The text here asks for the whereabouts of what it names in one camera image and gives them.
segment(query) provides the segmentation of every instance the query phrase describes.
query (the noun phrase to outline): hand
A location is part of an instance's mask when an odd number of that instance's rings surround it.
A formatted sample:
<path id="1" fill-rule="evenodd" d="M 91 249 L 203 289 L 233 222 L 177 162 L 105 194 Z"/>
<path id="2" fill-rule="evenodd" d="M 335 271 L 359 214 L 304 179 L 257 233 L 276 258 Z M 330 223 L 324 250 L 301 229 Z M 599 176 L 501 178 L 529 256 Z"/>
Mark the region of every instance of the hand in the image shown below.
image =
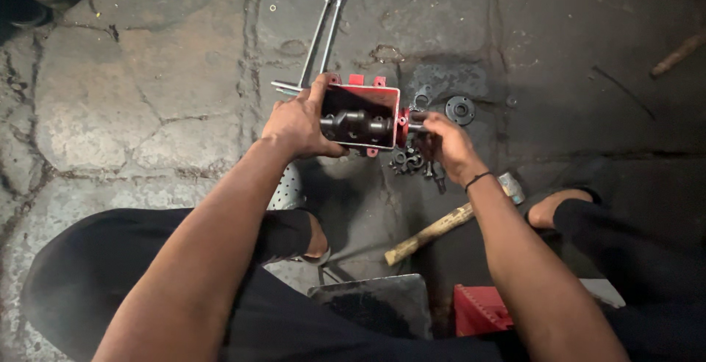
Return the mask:
<path id="1" fill-rule="evenodd" d="M 280 141 L 292 159 L 317 155 L 339 158 L 348 155 L 348 149 L 326 139 L 321 133 L 318 121 L 327 86 L 328 75 L 320 74 L 311 89 L 304 89 L 286 103 L 276 102 L 263 129 L 263 139 Z"/>
<path id="2" fill-rule="evenodd" d="M 421 141 L 421 150 L 428 159 L 441 162 L 451 181 L 465 186 L 473 177 L 488 171 L 473 150 L 471 138 L 460 126 L 443 114 L 426 114 L 424 127 L 430 134 Z"/>

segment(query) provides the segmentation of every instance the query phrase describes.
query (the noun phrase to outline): small washer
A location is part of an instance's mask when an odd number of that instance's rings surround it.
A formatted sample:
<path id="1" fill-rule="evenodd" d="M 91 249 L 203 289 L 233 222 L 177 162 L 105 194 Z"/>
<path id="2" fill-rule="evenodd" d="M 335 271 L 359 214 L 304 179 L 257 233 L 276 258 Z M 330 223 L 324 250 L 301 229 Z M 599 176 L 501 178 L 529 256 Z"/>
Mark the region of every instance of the small washer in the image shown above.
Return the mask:
<path id="1" fill-rule="evenodd" d="M 476 106 L 468 97 L 454 96 L 446 102 L 446 116 L 460 126 L 473 121 L 476 116 Z"/>

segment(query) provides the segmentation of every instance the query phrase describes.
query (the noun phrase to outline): black pants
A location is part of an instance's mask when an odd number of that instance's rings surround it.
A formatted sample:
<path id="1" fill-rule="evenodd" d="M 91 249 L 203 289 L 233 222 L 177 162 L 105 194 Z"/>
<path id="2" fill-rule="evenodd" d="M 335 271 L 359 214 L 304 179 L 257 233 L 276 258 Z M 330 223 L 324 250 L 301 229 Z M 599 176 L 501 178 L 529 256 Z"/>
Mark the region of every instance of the black pants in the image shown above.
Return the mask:
<path id="1" fill-rule="evenodd" d="M 190 209 L 116 209 L 92 215 L 45 246 L 22 289 L 32 325 L 76 361 L 89 361 L 116 309 Z M 568 200 L 554 222 L 605 273 L 628 307 L 606 313 L 635 359 L 706 360 L 706 256 L 635 235 L 594 204 Z M 269 212 L 233 305 L 224 361 L 508 361 L 526 359 L 512 331 L 487 337 L 403 340 L 367 331 L 259 264 L 300 255 L 311 238 L 302 211 Z"/>

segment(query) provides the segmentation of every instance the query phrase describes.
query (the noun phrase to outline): left hand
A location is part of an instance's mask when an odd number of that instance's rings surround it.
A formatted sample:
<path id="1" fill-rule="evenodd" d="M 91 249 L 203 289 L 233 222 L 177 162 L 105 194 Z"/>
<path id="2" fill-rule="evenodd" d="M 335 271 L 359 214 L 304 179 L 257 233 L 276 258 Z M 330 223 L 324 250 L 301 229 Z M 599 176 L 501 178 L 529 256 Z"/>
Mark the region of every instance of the left hand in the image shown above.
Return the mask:
<path id="1" fill-rule="evenodd" d="M 323 155 L 339 158 L 348 155 L 348 149 L 330 141 L 321 133 L 319 118 L 323 96 L 328 87 L 328 74 L 320 74 L 311 84 L 286 103 L 278 101 L 263 129 L 263 139 L 272 138 L 282 142 L 292 158 Z"/>

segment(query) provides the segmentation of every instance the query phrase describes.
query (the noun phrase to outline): right hand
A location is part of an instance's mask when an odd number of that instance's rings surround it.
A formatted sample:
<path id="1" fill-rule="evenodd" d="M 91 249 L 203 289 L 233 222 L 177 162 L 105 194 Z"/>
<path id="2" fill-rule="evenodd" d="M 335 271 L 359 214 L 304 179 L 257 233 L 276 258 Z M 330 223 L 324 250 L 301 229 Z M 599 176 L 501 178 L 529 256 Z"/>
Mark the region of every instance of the right hand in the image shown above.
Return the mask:
<path id="1" fill-rule="evenodd" d="M 421 150 L 428 158 L 441 162 L 451 181 L 465 186 L 473 177 L 488 171 L 473 149 L 471 138 L 460 126 L 443 114 L 425 114 L 424 127 L 430 134 L 422 141 Z"/>

